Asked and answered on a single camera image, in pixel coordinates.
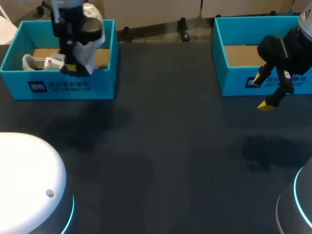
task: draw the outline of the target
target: blue box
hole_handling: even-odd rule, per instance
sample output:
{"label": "blue box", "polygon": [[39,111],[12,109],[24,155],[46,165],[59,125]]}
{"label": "blue box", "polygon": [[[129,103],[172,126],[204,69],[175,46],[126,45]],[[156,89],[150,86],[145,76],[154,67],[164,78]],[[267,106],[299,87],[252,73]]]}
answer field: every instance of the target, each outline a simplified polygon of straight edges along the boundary
{"label": "blue box", "polygon": [[[259,66],[231,67],[224,46],[258,45],[266,35],[282,38],[298,26],[297,21],[298,16],[216,18],[212,55],[222,96],[272,94],[278,86],[276,69],[261,87],[256,88],[252,81]],[[312,94],[312,69],[303,76],[294,76],[292,81],[295,94]]]}
{"label": "blue box", "polygon": [[60,71],[23,71],[22,58],[36,48],[59,48],[52,23],[23,21],[3,60],[0,74],[15,100],[113,99],[117,75],[118,41],[114,20],[104,20],[109,49],[107,69],[96,69],[90,77],[71,77]]}

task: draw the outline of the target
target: black tabletop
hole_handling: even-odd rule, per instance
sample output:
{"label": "black tabletop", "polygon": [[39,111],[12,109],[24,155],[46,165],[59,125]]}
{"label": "black tabletop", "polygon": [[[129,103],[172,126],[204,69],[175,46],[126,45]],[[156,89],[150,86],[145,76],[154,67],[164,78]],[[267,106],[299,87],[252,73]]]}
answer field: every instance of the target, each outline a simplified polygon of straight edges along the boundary
{"label": "black tabletop", "polygon": [[59,152],[79,234],[276,234],[312,156],[312,96],[262,100],[221,97],[208,43],[121,44],[114,100],[14,101],[0,80],[0,131]]}

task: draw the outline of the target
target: blue led light ring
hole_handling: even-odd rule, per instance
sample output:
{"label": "blue led light ring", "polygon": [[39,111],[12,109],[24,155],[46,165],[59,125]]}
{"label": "blue led light ring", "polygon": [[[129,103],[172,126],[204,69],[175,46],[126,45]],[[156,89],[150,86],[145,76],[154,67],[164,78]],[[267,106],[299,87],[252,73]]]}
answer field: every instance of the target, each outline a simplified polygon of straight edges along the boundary
{"label": "blue led light ring", "polygon": [[307,222],[307,224],[312,228],[312,223],[308,220],[308,218],[306,217],[306,215],[303,213],[303,210],[299,204],[298,198],[297,198],[297,192],[296,192],[296,183],[297,183],[297,179],[298,179],[298,175],[301,171],[301,169],[299,170],[299,172],[296,175],[296,178],[294,179],[294,183],[293,183],[293,194],[294,194],[294,199],[296,201],[297,207],[302,215],[302,217],[304,218],[304,220]]}
{"label": "blue led light ring", "polygon": [[75,201],[74,201],[74,196],[73,196],[73,208],[72,208],[72,213],[70,214],[70,217],[69,217],[69,220],[66,224],[66,227],[64,228],[64,230],[60,233],[60,234],[64,234],[70,224],[70,221],[72,221],[72,218],[73,218],[73,214],[74,214],[74,206],[75,206]]}

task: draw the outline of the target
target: screw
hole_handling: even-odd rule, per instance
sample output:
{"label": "screw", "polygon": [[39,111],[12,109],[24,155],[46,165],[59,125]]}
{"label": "screw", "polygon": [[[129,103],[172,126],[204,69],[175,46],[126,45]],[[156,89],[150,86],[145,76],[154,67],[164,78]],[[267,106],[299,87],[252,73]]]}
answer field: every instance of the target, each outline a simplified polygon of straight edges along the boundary
{"label": "screw", "polygon": [[310,15],[310,13],[311,13],[311,10],[310,10],[310,9],[309,9],[309,10],[306,10],[306,11],[303,13],[303,17],[304,17],[304,18],[308,17],[308,16]]}

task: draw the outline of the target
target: shoe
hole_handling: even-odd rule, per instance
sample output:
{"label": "shoe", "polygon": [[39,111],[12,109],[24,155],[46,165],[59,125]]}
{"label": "shoe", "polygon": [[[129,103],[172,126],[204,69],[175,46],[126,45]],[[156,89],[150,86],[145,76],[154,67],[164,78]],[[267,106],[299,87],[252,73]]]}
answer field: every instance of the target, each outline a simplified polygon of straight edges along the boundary
{"label": "shoe", "polygon": [[47,58],[36,58],[31,55],[24,55],[23,70],[60,70],[64,65],[65,55],[53,53]]}

